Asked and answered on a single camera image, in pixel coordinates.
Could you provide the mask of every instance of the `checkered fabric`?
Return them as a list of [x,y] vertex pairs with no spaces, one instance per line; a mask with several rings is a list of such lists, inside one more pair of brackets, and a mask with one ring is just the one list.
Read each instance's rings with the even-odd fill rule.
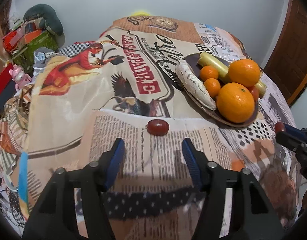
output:
[[80,42],[69,45],[59,50],[59,53],[66,55],[67,57],[73,57],[78,53],[82,52],[90,46],[90,42]]
[[20,227],[24,227],[26,225],[26,221],[21,213],[18,196],[13,192],[9,192],[9,203],[11,208],[11,213],[15,221],[19,224]]

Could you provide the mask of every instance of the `pink toy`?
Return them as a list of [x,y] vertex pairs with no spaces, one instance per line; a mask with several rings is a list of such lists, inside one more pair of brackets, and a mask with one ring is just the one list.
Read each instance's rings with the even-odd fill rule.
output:
[[23,71],[21,66],[14,65],[14,68],[9,70],[9,74],[15,82],[15,90],[17,92],[31,82],[31,77]]

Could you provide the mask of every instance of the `brown plate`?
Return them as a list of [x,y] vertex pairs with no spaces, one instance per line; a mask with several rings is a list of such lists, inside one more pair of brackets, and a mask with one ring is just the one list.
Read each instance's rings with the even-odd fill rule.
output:
[[[200,53],[195,53],[195,54],[191,54],[188,55],[184,58],[184,60],[190,65],[192,72],[195,74],[195,76],[199,77],[200,74],[200,70],[201,70],[201,66],[197,63],[200,57]],[[222,63],[224,63],[226,66],[229,66],[229,62],[216,57],[218,60],[220,60]],[[201,108],[206,114],[208,114],[209,116],[211,116],[212,118],[216,119],[217,121],[224,123],[226,125],[232,126],[232,127],[237,127],[237,128],[244,128],[249,126],[253,121],[255,121],[257,114],[258,114],[258,101],[255,103],[255,111],[253,112],[252,116],[243,123],[233,123],[228,121],[227,119],[225,119],[220,113],[219,111],[216,109],[215,111],[212,111],[210,109],[208,109],[207,107],[203,106],[192,94],[190,94],[186,89],[185,92],[188,94],[188,96],[194,101],[194,103],[196,103],[197,106],[199,106],[199,108]]]

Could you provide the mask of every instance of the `tangerine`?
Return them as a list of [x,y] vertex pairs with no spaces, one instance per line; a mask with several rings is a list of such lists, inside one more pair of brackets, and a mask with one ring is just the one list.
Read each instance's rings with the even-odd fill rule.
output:
[[218,79],[218,71],[212,66],[204,66],[200,70],[200,78],[202,81],[206,81],[208,78]]
[[240,59],[229,65],[228,75],[232,82],[245,87],[254,86],[260,79],[260,68],[252,59]]
[[255,110],[252,94],[238,83],[224,85],[218,93],[216,104],[221,115],[234,123],[247,121]]
[[221,88],[219,81],[215,78],[208,78],[204,82],[204,86],[212,98],[218,95]]

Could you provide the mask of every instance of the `blue gripper pad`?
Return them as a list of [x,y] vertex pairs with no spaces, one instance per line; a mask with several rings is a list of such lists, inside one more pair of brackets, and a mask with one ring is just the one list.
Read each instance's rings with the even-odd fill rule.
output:
[[284,126],[287,133],[289,133],[292,136],[295,136],[297,139],[303,141],[304,143],[307,143],[307,134],[304,131],[292,127],[286,123],[284,123]]
[[105,181],[103,186],[106,190],[108,190],[114,184],[124,153],[125,143],[123,139],[117,138],[111,150],[104,152],[99,158],[99,164],[105,170]]
[[182,141],[182,154],[185,158],[193,185],[200,191],[205,191],[205,188],[210,182],[210,176],[206,168],[208,163],[206,155],[195,149],[190,138],[185,138]]

